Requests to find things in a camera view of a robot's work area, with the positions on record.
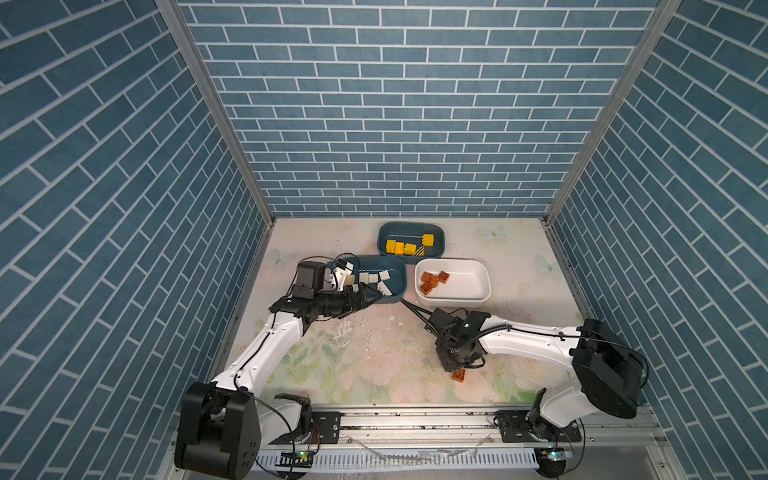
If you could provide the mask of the long white lego brick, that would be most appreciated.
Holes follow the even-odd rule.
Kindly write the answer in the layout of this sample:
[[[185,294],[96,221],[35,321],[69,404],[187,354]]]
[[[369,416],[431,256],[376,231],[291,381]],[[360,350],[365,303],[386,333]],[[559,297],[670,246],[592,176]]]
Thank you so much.
[[[339,292],[343,291],[345,287],[352,286],[355,283],[355,275],[352,270],[337,267],[333,272],[336,279],[337,290]]]

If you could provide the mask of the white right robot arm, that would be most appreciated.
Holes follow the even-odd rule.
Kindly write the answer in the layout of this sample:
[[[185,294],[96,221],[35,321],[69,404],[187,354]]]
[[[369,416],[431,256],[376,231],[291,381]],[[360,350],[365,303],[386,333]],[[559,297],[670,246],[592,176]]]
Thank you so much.
[[[601,321],[545,327],[480,311],[459,317],[442,309],[422,321],[435,337],[447,372],[480,368],[488,355],[510,355],[566,370],[565,380],[537,392],[525,416],[528,431],[539,441],[554,441],[574,421],[595,413],[620,419],[637,415],[647,363]]]

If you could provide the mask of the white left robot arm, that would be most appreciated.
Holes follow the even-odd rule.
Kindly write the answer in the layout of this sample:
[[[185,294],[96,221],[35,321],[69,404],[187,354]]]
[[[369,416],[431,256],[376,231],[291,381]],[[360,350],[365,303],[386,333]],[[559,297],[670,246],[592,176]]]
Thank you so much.
[[[223,479],[243,479],[261,447],[296,442],[312,431],[307,397],[281,394],[269,404],[261,393],[283,357],[318,320],[342,319],[385,298],[365,284],[342,291],[286,295],[271,319],[229,367],[208,383],[192,384],[181,400],[174,464]]]

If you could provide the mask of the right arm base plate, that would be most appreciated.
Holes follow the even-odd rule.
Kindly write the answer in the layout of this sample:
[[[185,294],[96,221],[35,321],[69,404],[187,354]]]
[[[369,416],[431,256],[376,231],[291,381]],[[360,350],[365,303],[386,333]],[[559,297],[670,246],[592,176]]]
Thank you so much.
[[[504,443],[520,442],[577,442],[582,430],[576,421],[566,427],[557,427],[538,414],[523,410],[500,410],[493,417]]]

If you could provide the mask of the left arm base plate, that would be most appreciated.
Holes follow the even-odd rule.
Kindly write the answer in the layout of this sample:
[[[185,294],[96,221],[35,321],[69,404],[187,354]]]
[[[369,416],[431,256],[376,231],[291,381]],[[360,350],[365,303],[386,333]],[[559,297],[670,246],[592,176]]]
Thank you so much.
[[[291,433],[282,433],[271,445],[291,445],[310,440],[321,446],[337,444],[341,432],[342,413],[339,411],[313,412],[308,419],[304,415]]]

